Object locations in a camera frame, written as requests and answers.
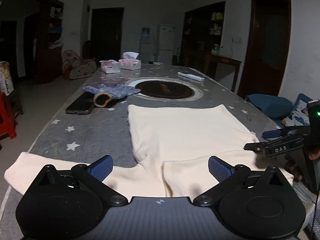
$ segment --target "knit glove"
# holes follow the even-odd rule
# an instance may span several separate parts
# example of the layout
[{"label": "knit glove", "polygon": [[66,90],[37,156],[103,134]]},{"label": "knit glove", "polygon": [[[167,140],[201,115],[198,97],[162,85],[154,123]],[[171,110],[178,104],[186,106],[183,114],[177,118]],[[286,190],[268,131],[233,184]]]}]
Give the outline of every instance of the knit glove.
[{"label": "knit glove", "polygon": [[94,94],[93,102],[97,107],[105,107],[111,100],[121,99],[141,92],[141,89],[125,87],[123,84],[118,84],[114,88],[99,84],[98,88],[85,86],[83,89]]}]

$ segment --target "blue cushion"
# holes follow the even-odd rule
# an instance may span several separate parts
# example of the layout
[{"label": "blue cushion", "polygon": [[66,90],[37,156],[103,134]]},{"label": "blue cushion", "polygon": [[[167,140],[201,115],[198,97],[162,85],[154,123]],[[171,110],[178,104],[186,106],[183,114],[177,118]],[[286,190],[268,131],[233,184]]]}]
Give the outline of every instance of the blue cushion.
[{"label": "blue cushion", "polygon": [[282,120],[293,108],[292,103],[283,97],[253,94],[247,96],[247,98],[272,120]]}]

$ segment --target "cream towel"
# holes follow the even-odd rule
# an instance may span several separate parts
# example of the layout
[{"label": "cream towel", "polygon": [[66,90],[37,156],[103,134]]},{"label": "cream towel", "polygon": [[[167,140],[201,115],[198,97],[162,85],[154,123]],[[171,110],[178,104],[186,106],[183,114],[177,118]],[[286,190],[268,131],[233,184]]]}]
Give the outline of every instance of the cream towel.
[{"label": "cream towel", "polygon": [[[252,151],[230,151],[215,156],[232,166],[244,164],[252,171],[264,171],[269,165],[276,165],[272,158],[255,154]],[[163,163],[164,180],[168,184],[173,197],[189,196],[191,201],[201,193],[218,184],[208,170],[211,155],[187,161],[165,161]],[[292,185],[293,175],[280,169]]]},{"label": "cream towel", "polygon": [[[23,195],[46,164],[54,165],[57,170],[70,170],[78,163],[22,152],[15,163],[6,170],[4,178],[11,187]],[[158,181],[149,176],[145,169],[138,164],[133,168],[114,166],[113,171],[103,183],[130,201],[133,196],[165,197],[163,181],[160,180],[160,183]]]},{"label": "cream towel", "polygon": [[[133,105],[128,108],[133,155],[138,164],[133,168],[115,166],[104,183],[129,200],[134,195],[185,196],[183,192],[178,193],[179,189],[170,192],[170,188],[175,190],[176,187],[172,186],[168,173],[162,170],[166,167],[163,166],[164,161],[185,161],[221,152],[242,151],[246,143],[258,141],[223,105],[209,109],[145,108]],[[230,162],[234,157],[230,155],[225,161]],[[251,152],[248,158],[253,162],[255,154]],[[243,161],[230,162],[232,165],[238,163]],[[21,153],[6,171],[5,179],[14,189],[24,194],[46,164],[65,170],[76,163]],[[164,181],[164,174],[167,174],[170,187]],[[198,182],[200,188],[207,188],[207,184],[202,186],[202,182]],[[188,187],[189,179],[179,183],[182,187]]]}]

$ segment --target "refrigerator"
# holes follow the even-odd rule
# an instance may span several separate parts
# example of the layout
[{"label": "refrigerator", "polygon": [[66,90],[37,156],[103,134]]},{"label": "refrigerator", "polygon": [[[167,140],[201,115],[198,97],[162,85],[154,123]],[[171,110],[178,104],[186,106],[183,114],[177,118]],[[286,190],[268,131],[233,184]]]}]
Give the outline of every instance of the refrigerator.
[{"label": "refrigerator", "polygon": [[161,24],[157,28],[156,61],[172,65],[175,27]]}]

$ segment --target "person's hand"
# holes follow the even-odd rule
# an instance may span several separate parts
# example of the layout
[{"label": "person's hand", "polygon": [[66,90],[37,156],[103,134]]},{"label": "person's hand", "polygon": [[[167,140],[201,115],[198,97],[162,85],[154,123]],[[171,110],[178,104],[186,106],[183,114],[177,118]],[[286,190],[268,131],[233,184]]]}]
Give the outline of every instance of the person's hand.
[{"label": "person's hand", "polygon": [[[308,153],[309,159],[314,161],[320,157],[320,147],[307,147],[305,149]],[[295,179],[297,180],[302,180],[302,172],[296,162],[291,159],[291,157],[286,154],[284,158],[288,161],[285,165],[284,168],[289,170],[291,174],[294,176]]]}]

